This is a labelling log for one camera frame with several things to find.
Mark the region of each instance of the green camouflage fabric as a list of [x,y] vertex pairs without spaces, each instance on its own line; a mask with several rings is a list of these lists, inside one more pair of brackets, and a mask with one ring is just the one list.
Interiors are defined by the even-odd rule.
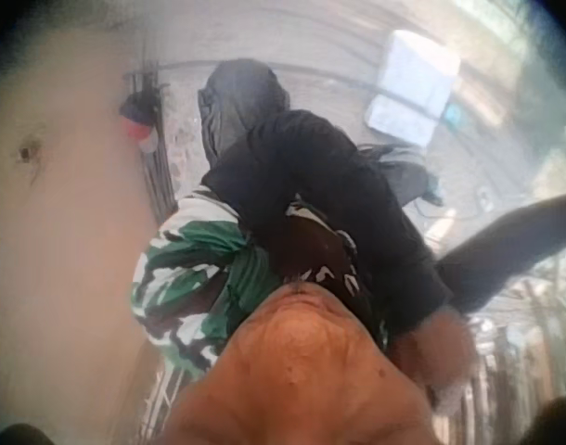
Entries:
[[[150,342],[182,368],[187,383],[206,374],[241,323],[288,279],[318,283],[345,300],[360,293],[342,247],[348,236],[332,231],[305,204],[294,203],[287,214],[310,228],[306,239],[279,240],[307,246],[300,256],[309,261],[300,264],[294,257],[289,273],[274,273],[267,252],[240,228],[236,212],[203,186],[179,202],[178,212],[141,255],[133,280],[133,314]],[[325,252],[337,240],[342,252],[337,259],[343,261],[318,256],[310,242],[322,237],[328,240],[321,243],[328,246]]]

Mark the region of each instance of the man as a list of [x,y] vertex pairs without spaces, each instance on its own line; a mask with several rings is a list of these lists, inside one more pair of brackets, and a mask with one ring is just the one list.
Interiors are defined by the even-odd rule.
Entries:
[[458,400],[475,349],[400,180],[288,111],[258,62],[220,65],[199,105],[212,168],[151,241],[132,296],[194,382],[164,442],[437,443],[431,408]]

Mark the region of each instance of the white box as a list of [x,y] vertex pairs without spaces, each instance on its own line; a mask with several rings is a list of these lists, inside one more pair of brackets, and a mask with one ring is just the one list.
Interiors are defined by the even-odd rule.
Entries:
[[366,111],[366,125],[381,133],[425,148],[438,121],[385,95],[377,95]]
[[460,57],[410,31],[391,34],[377,86],[440,118],[458,75]]

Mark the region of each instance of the skin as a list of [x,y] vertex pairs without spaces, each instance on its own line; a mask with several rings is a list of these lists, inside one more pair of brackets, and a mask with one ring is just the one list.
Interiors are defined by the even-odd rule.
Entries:
[[274,292],[172,408],[162,445],[437,445],[425,392],[324,288]]

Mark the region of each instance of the red object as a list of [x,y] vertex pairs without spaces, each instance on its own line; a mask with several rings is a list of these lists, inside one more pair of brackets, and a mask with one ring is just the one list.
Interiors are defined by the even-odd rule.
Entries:
[[139,142],[147,139],[153,130],[152,126],[137,123],[125,117],[121,117],[121,121],[128,137]]

